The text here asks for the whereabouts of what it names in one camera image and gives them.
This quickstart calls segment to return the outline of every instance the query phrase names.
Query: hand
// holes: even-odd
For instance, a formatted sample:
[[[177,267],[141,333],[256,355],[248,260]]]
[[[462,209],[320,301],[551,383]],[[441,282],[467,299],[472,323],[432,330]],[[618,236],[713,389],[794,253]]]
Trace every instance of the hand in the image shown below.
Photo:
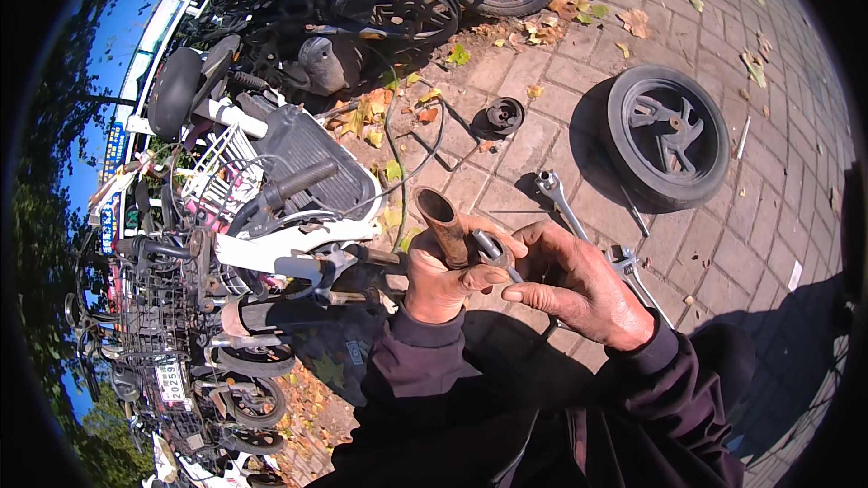
[[[474,229],[495,234],[512,249],[516,257],[526,256],[528,248],[482,217],[459,215],[458,222],[467,235]],[[410,285],[404,301],[405,309],[414,319],[440,324],[458,316],[464,298],[476,292],[491,292],[492,285],[509,281],[509,274],[499,267],[479,264],[450,270],[443,263],[443,250],[431,230],[417,235],[410,243],[407,278]]]
[[[552,314],[588,339],[631,351],[654,334],[654,317],[639,303],[600,250],[554,221],[530,224],[513,234],[528,246],[515,269],[528,282],[501,297]],[[542,284],[543,277],[559,286]]]

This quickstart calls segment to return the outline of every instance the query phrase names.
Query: license plate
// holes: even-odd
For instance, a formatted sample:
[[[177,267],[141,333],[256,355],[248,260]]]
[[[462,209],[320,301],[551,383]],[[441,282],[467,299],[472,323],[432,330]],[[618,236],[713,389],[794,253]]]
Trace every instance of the license plate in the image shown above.
[[[157,366],[155,369],[163,401],[167,403],[183,401],[187,396],[184,394],[184,381],[180,377],[180,365],[176,362]]]

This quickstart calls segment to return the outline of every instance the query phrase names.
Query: black cloth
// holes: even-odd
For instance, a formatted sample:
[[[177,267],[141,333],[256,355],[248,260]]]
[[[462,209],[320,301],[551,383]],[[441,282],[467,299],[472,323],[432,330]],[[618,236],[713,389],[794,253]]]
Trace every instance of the black cloth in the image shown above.
[[[694,343],[652,314],[652,339],[607,349],[574,407],[537,410],[510,407],[464,361],[463,311],[444,324],[399,311],[373,346],[353,442],[314,485],[740,486],[744,466],[722,446],[724,396],[731,406],[753,375],[749,338],[713,325]]]

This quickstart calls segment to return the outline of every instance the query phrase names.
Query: person's left hand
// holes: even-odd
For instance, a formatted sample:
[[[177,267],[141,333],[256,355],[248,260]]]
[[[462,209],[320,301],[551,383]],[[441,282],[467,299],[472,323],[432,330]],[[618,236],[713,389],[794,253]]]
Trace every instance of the person's left hand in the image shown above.
[[[458,215],[458,222],[466,235],[475,229],[496,235],[515,258],[528,254],[522,242],[493,222],[470,215]],[[407,313],[421,322],[440,324],[452,320],[461,311],[464,298],[477,290],[488,294],[493,285],[509,281],[506,270],[484,264],[450,270],[443,263],[443,250],[430,229],[413,238],[407,257],[410,284],[404,305]]]

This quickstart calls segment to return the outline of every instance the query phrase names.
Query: rusty fork tube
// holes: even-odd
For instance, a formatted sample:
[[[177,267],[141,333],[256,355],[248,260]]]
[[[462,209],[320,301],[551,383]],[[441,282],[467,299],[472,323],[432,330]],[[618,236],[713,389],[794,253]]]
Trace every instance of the rusty fork tube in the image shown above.
[[[437,190],[417,187],[413,191],[416,206],[428,227],[434,232],[449,269],[467,267],[467,244],[464,229],[458,222],[458,213],[452,203]]]

